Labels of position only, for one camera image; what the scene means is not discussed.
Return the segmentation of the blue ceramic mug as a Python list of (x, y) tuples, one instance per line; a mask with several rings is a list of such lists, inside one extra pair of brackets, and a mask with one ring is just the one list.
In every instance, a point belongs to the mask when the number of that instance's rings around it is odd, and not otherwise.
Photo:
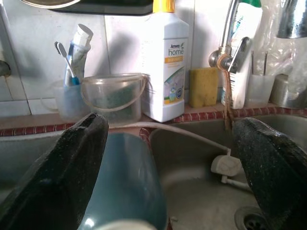
[(165, 195), (149, 147), (132, 134), (109, 134), (78, 230), (166, 230), (167, 225)]

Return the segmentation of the white bottle green cap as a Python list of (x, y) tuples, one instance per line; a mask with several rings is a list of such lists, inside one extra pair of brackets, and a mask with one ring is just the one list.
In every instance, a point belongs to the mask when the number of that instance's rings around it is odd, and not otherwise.
[[(230, 48), (232, 58), (235, 57), (242, 39), (248, 37), (252, 44), (261, 17), (260, 0), (230, 0), (221, 46)], [(239, 58), (238, 69), (230, 71), (233, 109), (241, 109), (245, 103), (250, 75), (251, 47), (247, 48), (244, 55), (237, 57)]]

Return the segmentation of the chrome gooseneck faucet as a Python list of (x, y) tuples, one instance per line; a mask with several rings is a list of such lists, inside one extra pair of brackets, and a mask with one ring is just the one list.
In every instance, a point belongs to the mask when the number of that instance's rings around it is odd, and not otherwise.
[(221, 45), (209, 57), (223, 75), (226, 130), (232, 129), (234, 110), (274, 97), (279, 74), (289, 77), (290, 106), (307, 106), (307, 0), (279, 1), (268, 18), (261, 0), (230, 1)]

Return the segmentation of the clear toothbrush cup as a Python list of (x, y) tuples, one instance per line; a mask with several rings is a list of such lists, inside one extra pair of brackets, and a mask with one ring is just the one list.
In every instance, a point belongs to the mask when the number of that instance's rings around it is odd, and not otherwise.
[(51, 112), (59, 113), (64, 121), (77, 122), (91, 112), (89, 106), (82, 99), (81, 85), (64, 86), (63, 81), (58, 80), (44, 90), (53, 93), (57, 108), (47, 106), (40, 98), (42, 106)]

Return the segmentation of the white detergent bottle yellow cap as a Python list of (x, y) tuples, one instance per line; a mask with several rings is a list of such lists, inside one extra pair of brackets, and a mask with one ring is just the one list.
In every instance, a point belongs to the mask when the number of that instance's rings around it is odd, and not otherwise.
[(189, 25), (175, 14), (175, 0), (153, 0), (144, 25), (142, 67), (148, 80), (142, 111), (160, 123), (184, 113)]

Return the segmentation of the small steel cup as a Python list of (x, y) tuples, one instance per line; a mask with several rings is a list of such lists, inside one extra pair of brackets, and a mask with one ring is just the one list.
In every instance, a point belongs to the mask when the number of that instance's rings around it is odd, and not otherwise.
[(288, 85), (287, 75), (277, 75), (273, 83), (270, 102), (288, 109), (307, 108), (307, 87), (302, 92), (291, 92)]

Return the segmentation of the steel sink basin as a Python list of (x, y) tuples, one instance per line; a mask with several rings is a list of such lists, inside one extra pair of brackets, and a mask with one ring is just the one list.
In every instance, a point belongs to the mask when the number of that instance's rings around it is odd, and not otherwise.
[(29, 167), (49, 151), (62, 132), (0, 137), (0, 202), (14, 189)]
[[(307, 117), (254, 117), (285, 133), (307, 150)], [(232, 148), (222, 119), (171, 124)], [(211, 171), (213, 160), (226, 152), (175, 132), (156, 129), (149, 135), (155, 165), (166, 196), (172, 230), (269, 230), (254, 195), (221, 182)]]

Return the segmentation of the clear plastic bag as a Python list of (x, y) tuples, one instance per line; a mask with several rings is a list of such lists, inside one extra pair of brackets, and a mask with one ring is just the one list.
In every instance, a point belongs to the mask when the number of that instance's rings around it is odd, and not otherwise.
[(255, 71), (263, 68), (263, 55), (268, 51), (268, 69), (270, 75), (284, 73), (290, 81), (307, 82), (307, 36), (301, 38), (277, 37), (283, 8), (293, 0), (260, 0), (262, 18), (255, 35), (254, 54)]

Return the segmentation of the white toothpaste tube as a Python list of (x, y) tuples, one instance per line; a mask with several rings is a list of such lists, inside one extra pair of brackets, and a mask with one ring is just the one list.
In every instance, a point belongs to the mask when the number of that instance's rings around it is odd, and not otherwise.
[(94, 33), (90, 28), (83, 24), (77, 25), (76, 33), (71, 40), (68, 60), (74, 75), (82, 82), (84, 79), (84, 68), (87, 54), (91, 49), (90, 42)]

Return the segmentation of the blue white toothbrush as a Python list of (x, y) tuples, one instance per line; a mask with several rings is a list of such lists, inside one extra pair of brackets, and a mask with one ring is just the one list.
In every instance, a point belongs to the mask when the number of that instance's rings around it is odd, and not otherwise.
[(54, 45), (55, 45), (57, 52), (65, 59), (66, 64), (67, 64), (66, 74), (64, 77), (64, 86), (70, 87), (74, 85), (79, 85), (80, 84), (79, 79), (75, 76), (73, 72), (73, 68), (71, 67), (71, 64), (68, 61), (67, 52), (63, 44), (61, 42), (56, 41)]

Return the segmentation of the hanging steel pan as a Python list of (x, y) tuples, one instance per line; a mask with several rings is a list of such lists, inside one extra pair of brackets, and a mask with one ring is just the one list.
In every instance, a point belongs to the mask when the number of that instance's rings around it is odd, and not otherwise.
[(42, 9), (59, 9), (74, 5), (81, 0), (20, 0), (27, 5)]

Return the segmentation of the plain yellow sponge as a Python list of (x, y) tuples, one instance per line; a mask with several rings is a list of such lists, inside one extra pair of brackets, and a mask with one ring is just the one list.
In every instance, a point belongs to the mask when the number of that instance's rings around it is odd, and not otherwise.
[(193, 108), (215, 105), (218, 80), (218, 68), (191, 69), (189, 71), (189, 105)]

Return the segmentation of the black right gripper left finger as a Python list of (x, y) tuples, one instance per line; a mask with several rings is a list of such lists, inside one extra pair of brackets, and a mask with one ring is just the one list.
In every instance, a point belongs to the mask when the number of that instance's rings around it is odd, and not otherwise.
[(99, 174), (109, 125), (97, 113), (65, 130), (0, 203), (0, 230), (77, 230)]

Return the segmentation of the clear cup with sticks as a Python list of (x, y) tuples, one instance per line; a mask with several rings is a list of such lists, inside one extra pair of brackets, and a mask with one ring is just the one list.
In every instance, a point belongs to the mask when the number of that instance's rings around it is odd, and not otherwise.
[(255, 74), (254, 51), (251, 51), (251, 70), (248, 79), (245, 107), (265, 107), (268, 104), (275, 76), (267, 75), (267, 58), (268, 51), (265, 51), (262, 74)]

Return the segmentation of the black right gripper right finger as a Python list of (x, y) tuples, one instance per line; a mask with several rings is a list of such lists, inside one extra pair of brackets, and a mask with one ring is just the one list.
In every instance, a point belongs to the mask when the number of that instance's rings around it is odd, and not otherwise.
[(234, 148), (271, 230), (307, 230), (307, 152), (255, 118), (233, 124)]

